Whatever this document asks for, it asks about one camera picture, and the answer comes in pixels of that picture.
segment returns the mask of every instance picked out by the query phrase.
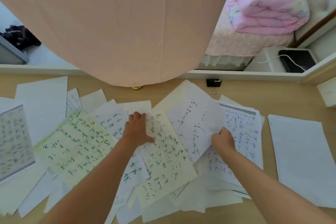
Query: black binder clip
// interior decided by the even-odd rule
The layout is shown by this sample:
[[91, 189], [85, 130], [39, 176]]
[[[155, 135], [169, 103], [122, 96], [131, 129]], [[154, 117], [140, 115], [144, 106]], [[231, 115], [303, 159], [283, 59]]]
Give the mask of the black binder clip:
[[219, 79], [207, 79], [207, 86], [211, 87], [211, 94], [214, 94], [214, 95], [217, 94], [216, 87], [220, 87], [221, 83], [222, 83], [222, 81], [219, 80]]

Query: wooden desk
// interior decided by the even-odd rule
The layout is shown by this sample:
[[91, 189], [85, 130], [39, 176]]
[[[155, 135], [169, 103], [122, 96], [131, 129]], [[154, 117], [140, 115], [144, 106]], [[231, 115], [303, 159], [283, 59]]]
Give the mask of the wooden desk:
[[[0, 96], [14, 98], [17, 84], [53, 77], [46, 75], [0, 75]], [[108, 101], [113, 98], [117, 103], [150, 99], [154, 107], [182, 81], [182, 79], [173, 79], [168, 82], [145, 86], [143, 89], [136, 91], [111, 86], [90, 76], [69, 76], [68, 90], [77, 88], [79, 95], [84, 96], [102, 88]], [[215, 99], [225, 95], [243, 106], [254, 107], [265, 117], [269, 114], [276, 114], [322, 122], [331, 153], [334, 159], [336, 158], [336, 109], [325, 107], [316, 86], [292, 82], [224, 81], [222, 86], [217, 88], [218, 94], [212, 95], [211, 89], [206, 87], [205, 80], [191, 81]], [[274, 149], [267, 120], [262, 130], [262, 149], [265, 172], [277, 178]], [[20, 219], [18, 213], [15, 213], [13, 216], [0, 217], [0, 223], [35, 224], [42, 218], [46, 202], [47, 200], [44, 200], [23, 219]], [[336, 209], [323, 210], [336, 219]], [[133, 223], [142, 223], [142, 219], [138, 218]], [[242, 204], [208, 208], [206, 213], [177, 212], [151, 223], [260, 224], [265, 223], [265, 220], [254, 203], [251, 200], [244, 199]]]

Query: hand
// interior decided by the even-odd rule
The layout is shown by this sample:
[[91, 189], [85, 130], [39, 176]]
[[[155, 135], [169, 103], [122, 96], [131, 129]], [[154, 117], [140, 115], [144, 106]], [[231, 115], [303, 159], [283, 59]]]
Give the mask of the hand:
[[135, 147], [141, 146], [147, 142], [153, 143], [154, 138], [146, 134], [146, 114], [135, 112], [128, 116], [128, 122], [125, 123], [123, 137], [128, 139]]
[[235, 141], [233, 140], [230, 131], [224, 127], [222, 127], [219, 134], [212, 135], [211, 145], [221, 156], [236, 151]]

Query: yellow-stained paper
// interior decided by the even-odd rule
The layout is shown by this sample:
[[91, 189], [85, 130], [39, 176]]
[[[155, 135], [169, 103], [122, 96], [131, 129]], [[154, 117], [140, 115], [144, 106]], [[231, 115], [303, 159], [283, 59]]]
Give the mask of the yellow-stained paper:
[[149, 179], [137, 187], [142, 208], [168, 195], [197, 176], [163, 111], [152, 112], [148, 116], [146, 132], [155, 138], [155, 143], [145, 159]]
[[117, 139], [83, 110], [70, 114], [35, 146], [36, 154], [71, 186], [86, 176], [115, 146]]

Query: pink blanket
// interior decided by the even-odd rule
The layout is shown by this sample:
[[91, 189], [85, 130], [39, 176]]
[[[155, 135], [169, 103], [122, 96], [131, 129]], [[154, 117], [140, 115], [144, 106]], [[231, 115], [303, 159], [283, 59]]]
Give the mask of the pink blanket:
[[289, 34], [309, 19], [307, 0], [226, 0], [235, 31], [260, 35]]

